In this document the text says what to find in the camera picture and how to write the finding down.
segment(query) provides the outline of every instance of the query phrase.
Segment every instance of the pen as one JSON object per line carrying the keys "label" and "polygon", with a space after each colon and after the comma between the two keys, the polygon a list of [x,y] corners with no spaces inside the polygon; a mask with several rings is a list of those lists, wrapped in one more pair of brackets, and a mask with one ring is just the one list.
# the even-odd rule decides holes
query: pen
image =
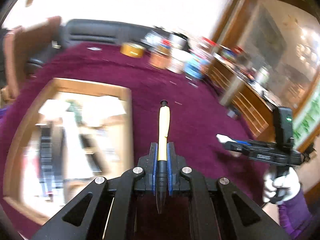
{"label": "pen", "polygon": [[167,101],[161,101],[162,107],[159,114],[159,143],[156,169],[156,203],[159,214],[162,213],[168,188],[167,137],[170,123],[170,109],[167,104]]}

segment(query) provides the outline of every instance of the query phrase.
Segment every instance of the paper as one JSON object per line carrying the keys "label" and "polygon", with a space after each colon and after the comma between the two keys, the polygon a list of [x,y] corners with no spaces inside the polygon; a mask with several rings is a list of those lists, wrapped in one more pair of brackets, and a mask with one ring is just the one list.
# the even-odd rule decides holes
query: paper
{"label": "paper", "polygon": [[94,97],[86,101],[82,109],[82,120],[90,127],[100,127],[108,117],[125,114],[121,101],[117,97]]}
{"label": "paper", "polygon": [[69,108],[70,103],[48,99],[39,109],[38,113],[43,114],[48,121],[53,121],[62,116],[62,114]]}
{"label": "paper", "polygon": [[75,113],[64,112],[62,116],[68,153],[65,158],[65,179],[87,179],[93,177],[85,151],[81,147]]}
{"label": "paper", "polygon": [[93,50],[93,51],[100,51],[100,50],[102,50],[102,49],[97,48],[97,47],[90,47],[90,48],[87,48],[87,49],[90,49],[90,50]]}

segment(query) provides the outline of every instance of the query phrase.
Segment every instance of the wooden shelf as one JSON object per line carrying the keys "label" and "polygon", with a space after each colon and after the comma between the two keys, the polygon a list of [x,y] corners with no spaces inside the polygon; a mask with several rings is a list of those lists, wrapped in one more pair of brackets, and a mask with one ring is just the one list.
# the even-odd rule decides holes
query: wooden shelf
{"label": "wooden shelf", "polygon": [[[226,90],[236,73],[227,65],[215,60],[210,79]],[[235,95],[234,105],[242,113],[251,132],[257,140],[274,141],[272,109],[248,84]]]}

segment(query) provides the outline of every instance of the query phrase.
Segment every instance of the table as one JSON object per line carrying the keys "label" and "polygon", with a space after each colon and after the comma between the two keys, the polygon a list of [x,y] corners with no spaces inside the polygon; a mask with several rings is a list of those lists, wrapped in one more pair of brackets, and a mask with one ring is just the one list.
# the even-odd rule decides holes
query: table
{"label": "table", "polygon": [[[99,47],[102,51],[88,50]],[[72,78],[109,83],[132,91],[132,119],[134,162],[147,155],[151,142],[158,140],[160,101],[166,99],[171,120],[168,141],[175,143],[176,153],[184,156],[188,165],[210,178],[227,177],[254,201],[261,204],[262,175],[267,168],[244,156],[232,157],[218,143],[215,135],[225,134],[238,139],[252,139],[243,119],[233,120],[218,102],[218,95],[207,83],[194,86],[184,75],[149,65],[149,54],[131,58],[119,52],[119,47],[95,43],[81,43],[58,54],[28,82],[8,110],[0,126],[0,170],[4,170],[10,143],[25,112],[41,89],[53,78]],[[19,214],[3,201],[0,202],[14,226],[30,238],[39,225]],[[138,232],[140,238],[189,239],[188,201],[169,199],[164,214],[157,215],[156,201],[138,201]]]}

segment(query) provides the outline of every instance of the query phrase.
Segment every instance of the screw head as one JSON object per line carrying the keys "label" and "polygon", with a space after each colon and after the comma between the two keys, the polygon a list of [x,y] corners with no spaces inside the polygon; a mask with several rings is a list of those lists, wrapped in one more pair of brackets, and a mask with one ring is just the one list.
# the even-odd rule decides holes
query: screw head
{"label": "screw head", "polygon": [[191,171],[192,171],[192,169],[191,169],[190,167],[183,167],[183,168],[182,168],[182,172],[183,172],[183,173],[188,174],[188,173],[190,173]]}
{"label": "screw head", "polygon": [[96,177],[94,182],[97,184],[101,184],[104,182],[104,177]]}
{"label": "screw head", "polygon": [[222,184],[222,185],[228,185],[230,180],[227,179],[227,178],[221,178],[219,179],[219,182]]}
{"label": "screw head", "polygon": [[133,170],[132,170],[135,174],[139,174],[139,173],[141,173],[142,171],[143,171],[143,169],[141,168],[141,167],[135,167],[135,168],[133,168]]}

